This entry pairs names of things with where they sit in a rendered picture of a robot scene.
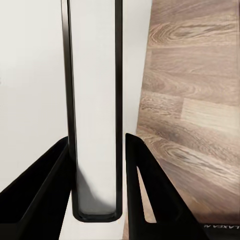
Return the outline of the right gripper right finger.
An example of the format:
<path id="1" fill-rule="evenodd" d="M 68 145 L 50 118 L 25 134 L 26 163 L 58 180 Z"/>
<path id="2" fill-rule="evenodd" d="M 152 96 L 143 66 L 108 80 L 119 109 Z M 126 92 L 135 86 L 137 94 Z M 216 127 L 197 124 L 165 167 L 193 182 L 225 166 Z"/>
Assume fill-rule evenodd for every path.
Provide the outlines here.
<path id="1" fill-rule="evenodd" d="M 210 240 L 145 142 L 126 133 L 129 240 Z M 139 168 L 156 223 L 145 220 Z"/>

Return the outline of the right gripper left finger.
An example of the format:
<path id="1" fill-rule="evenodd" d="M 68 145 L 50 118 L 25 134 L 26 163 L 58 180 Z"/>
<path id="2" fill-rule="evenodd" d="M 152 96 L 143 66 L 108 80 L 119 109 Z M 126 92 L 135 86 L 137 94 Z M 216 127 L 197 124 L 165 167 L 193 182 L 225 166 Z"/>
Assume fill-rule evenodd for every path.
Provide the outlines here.
<path id="1" fill-rule="evenodd" d="M 0 240 L 59 240 L 70 193 L 66 136 L 0 192 Z"/>

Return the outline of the hardback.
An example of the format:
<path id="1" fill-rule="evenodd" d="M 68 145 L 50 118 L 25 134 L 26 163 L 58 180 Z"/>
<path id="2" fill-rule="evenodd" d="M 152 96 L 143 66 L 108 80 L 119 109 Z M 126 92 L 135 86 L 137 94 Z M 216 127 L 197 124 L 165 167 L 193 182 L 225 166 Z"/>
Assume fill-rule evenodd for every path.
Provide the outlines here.
<path id="1" fill-rule="evenodd" d="M 123 0 L 60 0 L 73 216 L 123 215 Z"/>

